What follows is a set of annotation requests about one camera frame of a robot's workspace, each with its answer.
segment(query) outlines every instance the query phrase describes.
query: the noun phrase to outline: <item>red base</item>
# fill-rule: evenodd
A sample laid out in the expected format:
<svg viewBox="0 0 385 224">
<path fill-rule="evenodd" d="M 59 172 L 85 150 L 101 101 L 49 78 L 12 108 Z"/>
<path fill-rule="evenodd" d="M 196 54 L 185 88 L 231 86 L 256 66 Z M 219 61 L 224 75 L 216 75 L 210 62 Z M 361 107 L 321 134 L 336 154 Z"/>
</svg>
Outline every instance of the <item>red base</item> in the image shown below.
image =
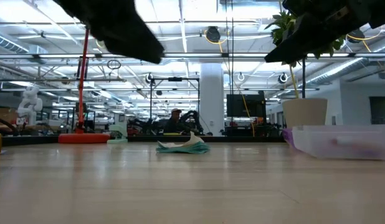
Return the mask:
<svg viewBox="0 0 385 224">
<path fill-rule="evenodd" d="M 109 134 L 60 134 L 58 142 L 61 144 L 90 144 L 107 143 Z"/>
</svg>

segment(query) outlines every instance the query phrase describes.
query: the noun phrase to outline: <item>plastic storage bin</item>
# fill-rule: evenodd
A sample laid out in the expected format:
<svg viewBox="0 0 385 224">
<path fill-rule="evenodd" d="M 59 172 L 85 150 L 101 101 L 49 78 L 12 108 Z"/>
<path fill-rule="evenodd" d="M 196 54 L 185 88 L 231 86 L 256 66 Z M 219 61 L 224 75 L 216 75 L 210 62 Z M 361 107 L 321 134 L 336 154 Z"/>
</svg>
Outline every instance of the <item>plastic storage bin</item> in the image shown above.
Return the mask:
<svg viewBox="0 0 385 224">
<path fill-rule="evenodd" d="M 299 126 L 295 147 L 320 159 L 384 159 L 385 125 Z"/>
</svg>

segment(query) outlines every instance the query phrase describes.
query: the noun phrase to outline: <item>red pole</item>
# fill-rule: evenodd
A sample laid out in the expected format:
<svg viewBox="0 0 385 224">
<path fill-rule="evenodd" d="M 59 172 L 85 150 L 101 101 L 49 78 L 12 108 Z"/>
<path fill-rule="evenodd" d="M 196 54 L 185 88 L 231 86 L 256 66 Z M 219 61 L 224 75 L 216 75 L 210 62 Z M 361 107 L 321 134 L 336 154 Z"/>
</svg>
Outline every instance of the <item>red pole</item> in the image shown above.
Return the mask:
<svg viewBox="0 0 385 224">
<path fill-rule="evenodd" d="M 88 35 L 90 31 L 86 28 L 85 34 L 85 45 L 83 47 L 83 58 L 82 58 L 82 68 L 80 70 L 80 80 L 79 80 L 79 122 L 76 128 L 77 134 L 83 134 L 83 81 L 85 79 L 85 71 L 86 71 L 86 55 L 87 55 L 87 45 L 88 45 Z"/>
</svg>

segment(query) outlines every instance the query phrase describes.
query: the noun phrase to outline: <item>white planter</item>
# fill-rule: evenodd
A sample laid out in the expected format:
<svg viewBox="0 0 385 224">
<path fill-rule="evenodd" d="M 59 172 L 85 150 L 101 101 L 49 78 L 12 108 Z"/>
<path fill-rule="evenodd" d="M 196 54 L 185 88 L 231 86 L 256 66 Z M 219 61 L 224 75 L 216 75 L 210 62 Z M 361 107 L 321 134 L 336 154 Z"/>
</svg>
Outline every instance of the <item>white planter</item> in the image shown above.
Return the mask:
<svg viewBox="0 0 385 224">
<path fill-rule="evenodd" d="M 302 125 L 325 125 L 327 99 L 309 98 L 283 102 L 285 121 L 288 128 Z"/>
</svg>

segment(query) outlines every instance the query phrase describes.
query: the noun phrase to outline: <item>green leaves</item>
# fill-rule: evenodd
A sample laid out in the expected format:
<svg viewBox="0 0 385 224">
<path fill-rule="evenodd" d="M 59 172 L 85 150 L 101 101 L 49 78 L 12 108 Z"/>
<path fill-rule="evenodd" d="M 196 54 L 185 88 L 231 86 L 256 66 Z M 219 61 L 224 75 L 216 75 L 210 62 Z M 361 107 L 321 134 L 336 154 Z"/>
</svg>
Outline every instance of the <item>green leaves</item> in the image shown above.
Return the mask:
<svg viewBox="0 0 385 224">
<path fill-rule="evenodd" d="M 295 29 L 295 23 L 296 23 L 296 17 L 292 15 L 290 12 L 282 11 L 280 14 L 273 15 L 273 19 L 275 19 L 274 22 L 270 23 L 265 29 L 270 28 L 271 26 L 278 26 L 278 28 L 275 28 L 271 31 L 271 36 L 273 38 L 273 44 L 276 46 L 279 46 L 282 43 L 283 33 L 286 30 L 294 30 Z M 335 41 L 333 41 L 330 44 L 326 44 L 325 46 L 322 46 L 312 52 L 315 55 L 317 59 L 321 57 L 322 54 L 330 54 L 332 57 L 334 55 L 335 50 L 340 50 L 343 42 L 345 40 L 345 35 L 339 37 Z M 290 64 L 292 67 L 296 67 L 297 63 L 293 62 Z"/>
</svg>

